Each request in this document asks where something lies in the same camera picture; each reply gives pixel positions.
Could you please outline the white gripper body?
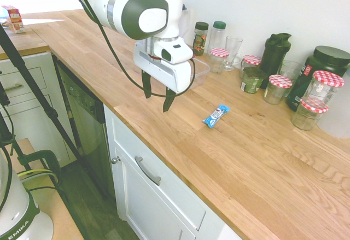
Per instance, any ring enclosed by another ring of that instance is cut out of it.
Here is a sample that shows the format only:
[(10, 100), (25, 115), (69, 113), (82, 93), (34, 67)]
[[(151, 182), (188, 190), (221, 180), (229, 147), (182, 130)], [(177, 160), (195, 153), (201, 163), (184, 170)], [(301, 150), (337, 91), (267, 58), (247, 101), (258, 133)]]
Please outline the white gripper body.
[(133, 60), (137, 67), (175, 93), (185, 91), (190, 84), (191, 65), (188, 61), (175, 65), (165, 60), (156, 61), (147, 54), (142, 40), (136, 41)]

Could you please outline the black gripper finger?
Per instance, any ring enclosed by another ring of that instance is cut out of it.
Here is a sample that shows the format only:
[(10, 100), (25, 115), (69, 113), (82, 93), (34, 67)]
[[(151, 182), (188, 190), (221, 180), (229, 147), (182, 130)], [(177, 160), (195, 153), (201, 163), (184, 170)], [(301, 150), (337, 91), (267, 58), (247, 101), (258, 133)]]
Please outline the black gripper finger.
[(165, 96), (166, 96), (165, 101), (163, 103), (163, 112), (164, 113), (170, 109), (170, 107), (171, 107), (171, 105), (176, 97), (176, 93), (167, 87)]
[(143, 91), (146, 98), (151, 97), (151, 76), (145, 72), (142, 71), (142, 83), (143, 83)]

